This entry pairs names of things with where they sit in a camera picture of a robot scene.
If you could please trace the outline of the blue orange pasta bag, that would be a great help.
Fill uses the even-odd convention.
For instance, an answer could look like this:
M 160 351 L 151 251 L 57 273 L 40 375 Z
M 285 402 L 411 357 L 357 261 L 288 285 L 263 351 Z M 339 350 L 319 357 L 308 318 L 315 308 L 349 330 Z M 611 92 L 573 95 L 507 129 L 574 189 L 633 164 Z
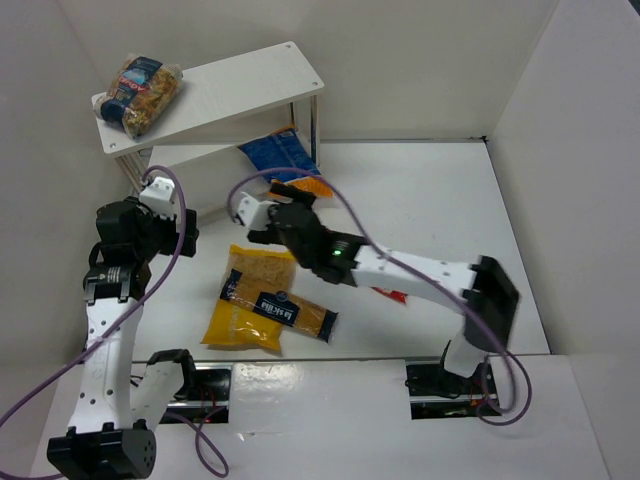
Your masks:
M 294 128 L 281 129 L 239 146 L 256 170 L 289 167 L 320 176 L 321 173 L 299 140 Z M 269 184 L 284 183 L 317 197 L 331 198 L 333 191 L 319 180 L 295 172 L 274 172 L 262 175 Z

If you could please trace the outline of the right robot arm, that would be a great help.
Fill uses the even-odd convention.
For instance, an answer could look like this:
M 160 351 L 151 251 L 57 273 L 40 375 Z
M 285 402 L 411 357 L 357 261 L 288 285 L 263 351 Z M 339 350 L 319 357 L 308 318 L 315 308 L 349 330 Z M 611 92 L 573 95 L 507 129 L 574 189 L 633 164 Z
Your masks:
M 489 355 L 508 356 L 520 293 L 498 260 L 449 262 L 394 251 L 323 225 L 313 194 L 273 189 L 277 200 L 241 196 L 236 217 L 251 242 L 284 246 L 302 268 L 328 283 L 395 290 L 459 313 L 463 325 L 441 360 L 452 375 L 469 378 Z

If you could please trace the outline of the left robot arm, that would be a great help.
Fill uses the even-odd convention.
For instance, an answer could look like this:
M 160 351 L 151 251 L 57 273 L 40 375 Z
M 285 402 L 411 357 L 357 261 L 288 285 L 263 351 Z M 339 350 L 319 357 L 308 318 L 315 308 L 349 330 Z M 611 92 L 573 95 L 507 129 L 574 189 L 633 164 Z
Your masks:
M 195 255 L 197 214 L 128 197 L 101 207 L 96 229 L 83 279 L 88 332 L 80 392 L 66 433 L 49 440 L 46 456 L 67 479 L 146 479 L 156 462 L 155 430 L 194 370 L 188 350 L 158 351 L 138 385 L 131 383 L 149 264 L 157 255 Z

